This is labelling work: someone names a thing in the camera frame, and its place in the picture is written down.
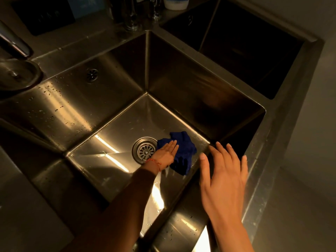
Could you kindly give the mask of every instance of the drain hole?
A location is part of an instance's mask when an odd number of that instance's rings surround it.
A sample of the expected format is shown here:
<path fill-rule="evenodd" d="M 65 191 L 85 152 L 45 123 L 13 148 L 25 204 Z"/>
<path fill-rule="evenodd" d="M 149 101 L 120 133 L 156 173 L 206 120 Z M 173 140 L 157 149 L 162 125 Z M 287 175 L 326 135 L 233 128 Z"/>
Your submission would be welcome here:
<path fill-rule="evenodd" d="M 155 139 L 145 137 L 137 140 L 133 145 L 132 155 L 135 161 L 139 164 L 143 164 L 148 158 L 150 158 L 156 150 L 157 142 Z"/>
<path fill-rule="evenodd" d="M 95 81 L 98 78 L 98 70 L 90 69 L 86 74 L 86 78 L 89 82 Z"/>

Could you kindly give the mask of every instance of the metal handle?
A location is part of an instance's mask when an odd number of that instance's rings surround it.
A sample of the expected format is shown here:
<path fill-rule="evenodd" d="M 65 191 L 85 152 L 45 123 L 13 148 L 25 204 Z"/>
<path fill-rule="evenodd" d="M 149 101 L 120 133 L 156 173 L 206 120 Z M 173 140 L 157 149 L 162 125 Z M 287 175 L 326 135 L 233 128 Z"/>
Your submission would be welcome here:
<path fill-rule="evenodd" d="M 23 57 L 27 58 L 33 54 L 31 48 L 1 20 L 0 38 L 11 45 Z"/>

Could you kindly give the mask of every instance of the soap bottle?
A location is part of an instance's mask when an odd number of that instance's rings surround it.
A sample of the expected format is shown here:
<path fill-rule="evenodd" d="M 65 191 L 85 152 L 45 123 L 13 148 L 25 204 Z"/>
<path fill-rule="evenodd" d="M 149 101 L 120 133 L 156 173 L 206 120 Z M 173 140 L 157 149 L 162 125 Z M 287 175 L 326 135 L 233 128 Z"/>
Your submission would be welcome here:
<path fill-rule="evenodd" d="M 163 0 L 168 10 L 185 10 L 189 0 Z"/>

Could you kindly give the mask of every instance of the red string bracelet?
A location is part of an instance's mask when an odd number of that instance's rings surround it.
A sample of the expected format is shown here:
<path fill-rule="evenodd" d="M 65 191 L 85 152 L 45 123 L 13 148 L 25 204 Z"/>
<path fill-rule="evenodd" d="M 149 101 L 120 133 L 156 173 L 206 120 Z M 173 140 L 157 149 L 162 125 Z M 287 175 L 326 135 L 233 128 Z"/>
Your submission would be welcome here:
<path fill-rule="evenodd" d="M 146 163 L 147 163 L 148 161 L 153 161 L 154 163 L 156 163 L 157 166 L 158 166 L 158 168 L 159 168 L 159 172 L 161 172 L 161 169 L 160 169 L 160 166 L 159 166 L 159 165 L 162 165 L 161 163 L 158 163 L 156 160 L 154 160 L 154 159 L 152 159 L 152 158 L 148 158 L 148 159 L 146 160 Z"/>

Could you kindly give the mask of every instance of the rag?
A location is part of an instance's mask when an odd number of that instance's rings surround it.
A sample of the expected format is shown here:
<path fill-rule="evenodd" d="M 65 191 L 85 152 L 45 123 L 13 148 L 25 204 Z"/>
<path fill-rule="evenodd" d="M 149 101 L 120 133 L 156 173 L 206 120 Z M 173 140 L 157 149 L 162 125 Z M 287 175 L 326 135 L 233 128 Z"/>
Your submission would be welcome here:
<path fill-rule="evenodd" d="M 170 165 L 170 168 L 181 175 L 187 175 L 191 168 L 191 157 L 197 152 L 195 144 L 191 142 L 191 139 L 186 131 L 170 132 L 169 135 L 170 139 L 164 138 L 157 141 L 157 149 L 162 148 L 166 143 L 169 143 L 172 140 L 177 140 L 179 148 L 175 155 L 174 162 Z"/>

